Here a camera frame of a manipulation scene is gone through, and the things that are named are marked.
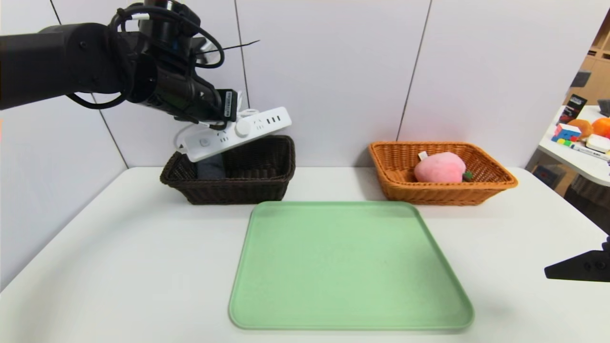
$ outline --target white wall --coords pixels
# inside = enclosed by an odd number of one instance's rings
[[[429,0],[237,0],[250,105],[285,106],[301,166],[368,165],[395,140]]]
[[[107,24],[117,8],[127,6],[127,0],[53,0],[64,24]],[[213,35],[223,46],[239,44],[237,18],[233,0],[183,1],[201,18],[201,27]],[[216,88],[246,89],[242,55],[239,49],[226,51],[225,63],[214,70],[199,70],[201,77]],[[96,95],[98,102],[114,96]],[[128,166],[165,165],[175,152],[174,134],[185,126],[164,112],[131,103],[123,103],[102,110],[108,127]]]
[[[2,0],[1,17],[2,35],[57,24],[48,0]],[[99,112],[68,98],[4,110],[0,118],[4,288],[126,168]]]
[[[400,140],[475,143],[524,167],[607,0],[433,0]]]

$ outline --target power strip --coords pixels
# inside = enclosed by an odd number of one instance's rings
[[[198,162],[210,156],[270,135],[292,124],[284,107],[253,114],[229,122],[226,129],[215,131],[206,129],[184,138],[181,152],[186,153],[191,162]]]

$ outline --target orange wicker basket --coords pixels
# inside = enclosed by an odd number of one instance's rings
[[[478,146],[461,142],[375,142],[369,147],[377,177],[388,200],[412,204],[478,205],[503,190],[517,187],[517,179]],[[418,153],[450,151],[466,163],[473,182],[417,182]]]

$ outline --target white table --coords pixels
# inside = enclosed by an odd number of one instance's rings
[[[227,307],[253,206],[192,206],[161,168],[124,172],[8,285],[2,343],[604,342],[610,284],[543,268],[605,235],[521,169],[473,207],[418,206],[476,312],[451,333],[243,331]],[[382,200],[369,168],[297,168],[285,200]]]
[[[557,123],[559,115],[561,112],[563,112],[563,110],[564,106],[559,109],[557,116],[555,116],[544,137],[542,137],[542,140],[538,144],[538,150],[551,156],[557,161],[572,167],[576,172],[588,180],[606,187],[610,187],[610,167],[608,167],[608,163],[606,161],[580,153],[579,151],[570,149],[565,145],[557,144],[551,140],[553,133],[555,132],[555,124]],[[578,115],[578,118],[585,119],[593,123],[599,118],[605,118],[599,113],[599,111],[599,106],[585,106]],[[537,161],[539,157],[539,152],[537,152],[537,154],[535,154],[532,158],[533,163],[530,165],[532,168],[533,164],[536,163],[535,161]]]

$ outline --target robotic arm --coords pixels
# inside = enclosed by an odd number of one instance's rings
[[[139,32],[125,32],[128,20],[140,20]],[[200,24],[186,5],[146,0],[118,9],[108,26],[59,25],[2,36],[0,110],[61,95],[90,109],[127,100],[180,121],[221,122],[210,128],[223,130],[237,120],[237,93],[217,90],[195,72],[224,62],[223,48]],[[208,64],[204,54],[213,47],[220,60]],[[94,104],[77,92],[120,96]]]

